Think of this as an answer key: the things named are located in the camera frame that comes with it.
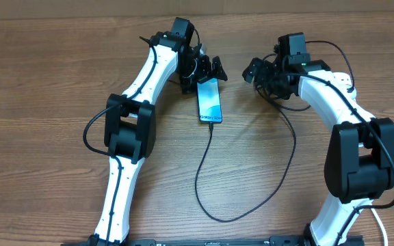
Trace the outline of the Samsung Galaxy smartphone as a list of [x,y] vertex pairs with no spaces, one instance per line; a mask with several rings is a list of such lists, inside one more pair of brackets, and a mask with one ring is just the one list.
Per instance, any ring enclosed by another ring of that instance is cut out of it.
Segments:
[[218,80],[209,79],[197,84],[199,120],[206,123],[222,123],[222,107]]

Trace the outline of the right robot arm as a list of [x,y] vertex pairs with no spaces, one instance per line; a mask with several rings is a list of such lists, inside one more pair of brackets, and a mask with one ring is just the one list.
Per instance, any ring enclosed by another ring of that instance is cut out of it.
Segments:
[[394,206],[394,122],[356,102],[351,72],[333,72],[313,60],[303,33],[278,38],[274,61],[252,59],[242,77],[274,104],[295,95],[315,110],[330,131],[324,163],[328,197],[303,234],[271,236],[270,245],[364,245],[348,232],[364,210]]

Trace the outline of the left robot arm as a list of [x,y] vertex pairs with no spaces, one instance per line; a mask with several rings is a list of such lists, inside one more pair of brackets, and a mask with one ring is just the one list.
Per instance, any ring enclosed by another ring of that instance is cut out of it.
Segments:
[[170,31],[147,39],[149,54],[135,81],[121,94],[111,94],[104,110],[104,144],[109,180],[101,219],[87,245],[124,245],[137,176],[156,140],[155,104],[167,80],[179,76],[183,94],[193,94],[212,79],[227,75],[219,57],[209,58],[202,45],[191,46],[197,34],[190,20],[177,17]]

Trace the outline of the white USB charger plug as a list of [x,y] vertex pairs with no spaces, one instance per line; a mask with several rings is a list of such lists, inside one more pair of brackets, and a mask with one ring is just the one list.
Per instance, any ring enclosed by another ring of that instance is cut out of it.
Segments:
[[357,91],[355,87],[352,87],[351,85],[346,85],[346,91],[348,96],[356,102],[356,97],[357,97]]

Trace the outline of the white power strip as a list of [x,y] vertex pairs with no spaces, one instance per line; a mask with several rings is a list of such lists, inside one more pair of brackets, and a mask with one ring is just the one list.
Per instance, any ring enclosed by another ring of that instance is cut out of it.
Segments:
[[333,76],[335,83],[343,92],[347,93],[346,85],[351,85],[352,87],[354,87],[354,85],[352,84],[351,76],[349,74],[346,74],[344,72],[334,72]]

